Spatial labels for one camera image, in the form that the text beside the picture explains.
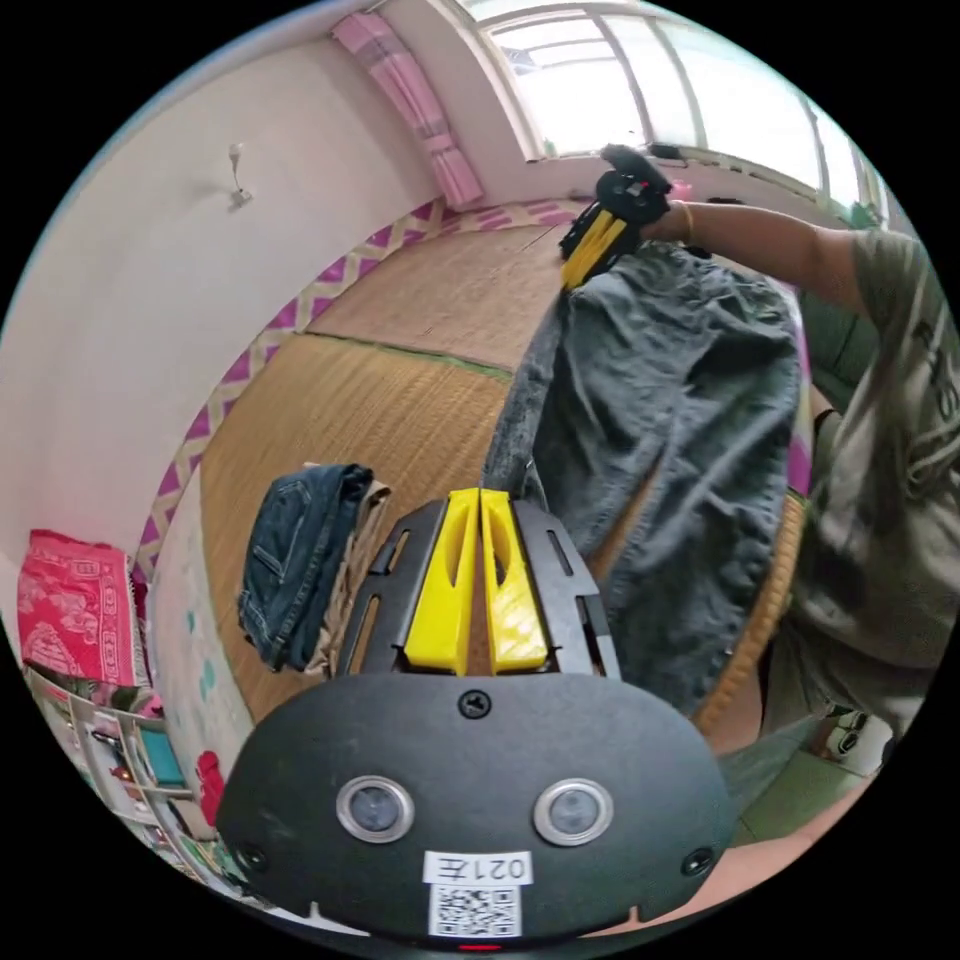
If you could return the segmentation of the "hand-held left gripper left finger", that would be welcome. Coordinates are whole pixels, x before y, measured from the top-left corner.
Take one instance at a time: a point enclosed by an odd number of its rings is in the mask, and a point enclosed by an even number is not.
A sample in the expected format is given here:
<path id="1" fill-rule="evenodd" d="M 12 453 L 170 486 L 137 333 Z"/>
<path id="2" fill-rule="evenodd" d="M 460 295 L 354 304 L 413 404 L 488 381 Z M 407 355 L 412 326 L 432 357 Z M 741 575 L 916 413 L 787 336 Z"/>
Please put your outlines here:
<path id="1" fill-rule="evenodd" d="M 411 667 L 465 672 L 473 609 L 480 497 L 450 492 L 404 644 Z"/>

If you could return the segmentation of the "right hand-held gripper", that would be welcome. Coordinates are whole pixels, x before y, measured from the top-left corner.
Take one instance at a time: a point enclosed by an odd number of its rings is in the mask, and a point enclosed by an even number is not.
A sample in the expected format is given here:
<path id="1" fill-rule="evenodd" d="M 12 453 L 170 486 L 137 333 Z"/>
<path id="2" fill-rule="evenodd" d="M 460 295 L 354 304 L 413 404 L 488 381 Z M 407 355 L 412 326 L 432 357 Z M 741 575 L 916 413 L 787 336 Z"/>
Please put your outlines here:
<path id="1" fill-rule="evenodd" d="M 603 173 L 594 199 L 559 241 L 560 254 L 570 255 L 563 265 L 563 289 L 578 288 L 608 270 L 617 254 L 634 247 L 641 229 L 668 211 L 669 193 L 670 182 L 652 166 L 639 173 Z M 607 214 L 613 220 L 607 220 Z"/>

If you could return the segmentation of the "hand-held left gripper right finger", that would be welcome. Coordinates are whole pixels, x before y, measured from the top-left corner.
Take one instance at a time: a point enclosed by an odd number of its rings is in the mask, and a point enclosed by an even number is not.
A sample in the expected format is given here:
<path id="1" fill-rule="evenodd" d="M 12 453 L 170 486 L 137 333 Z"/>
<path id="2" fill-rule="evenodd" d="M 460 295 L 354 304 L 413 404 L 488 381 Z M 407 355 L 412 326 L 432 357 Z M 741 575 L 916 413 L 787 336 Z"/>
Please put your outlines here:
<path id="1" fill-rule="evenodd" d="M 481 489 L 480 520 L 491 668 L 539 670 L 548 645 L 509 495 Z"/>

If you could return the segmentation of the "person's right hand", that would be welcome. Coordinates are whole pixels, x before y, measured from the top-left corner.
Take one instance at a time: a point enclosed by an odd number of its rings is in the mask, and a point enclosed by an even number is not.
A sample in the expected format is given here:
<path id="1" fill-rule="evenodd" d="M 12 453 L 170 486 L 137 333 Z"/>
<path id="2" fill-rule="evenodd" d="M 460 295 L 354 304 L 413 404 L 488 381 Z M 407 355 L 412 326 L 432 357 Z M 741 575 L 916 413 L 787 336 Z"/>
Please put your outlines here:
<path id="1" fill-rule="evenodd" d="M 661 217 L 642 229 L 641 236 L 645 241 L 689 246 L 693 243 L 693 233 L 691 205 L 682 200 L 674 200 Z"/>

